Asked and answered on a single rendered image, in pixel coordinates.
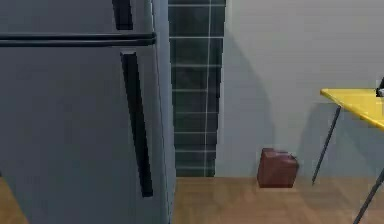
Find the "brown box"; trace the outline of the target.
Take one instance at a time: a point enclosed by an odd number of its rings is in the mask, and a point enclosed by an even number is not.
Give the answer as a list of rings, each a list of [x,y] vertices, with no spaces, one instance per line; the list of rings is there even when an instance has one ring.
[[[299,164],[288,152],[263,148],[257,173],[261,188],[292,188]]]

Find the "grey fridge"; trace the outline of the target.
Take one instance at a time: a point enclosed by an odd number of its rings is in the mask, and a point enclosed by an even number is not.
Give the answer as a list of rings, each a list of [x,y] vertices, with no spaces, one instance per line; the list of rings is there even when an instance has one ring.
[[[168,0],[0,0],[0,174],[29,224],[171,224]],[[140,190],[121,53],[138,56],[153,196]]]

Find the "yellow table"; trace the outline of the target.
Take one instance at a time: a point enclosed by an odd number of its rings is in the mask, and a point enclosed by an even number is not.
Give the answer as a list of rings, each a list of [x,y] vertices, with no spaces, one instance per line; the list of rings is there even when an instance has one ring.
[[[337,107],[311,179],[312,184],[316,182],[342,109],[349,111],[359,119],[384,132],[384,97],[378,97],[375,88],[322,88],[320,95],[336,104]]]

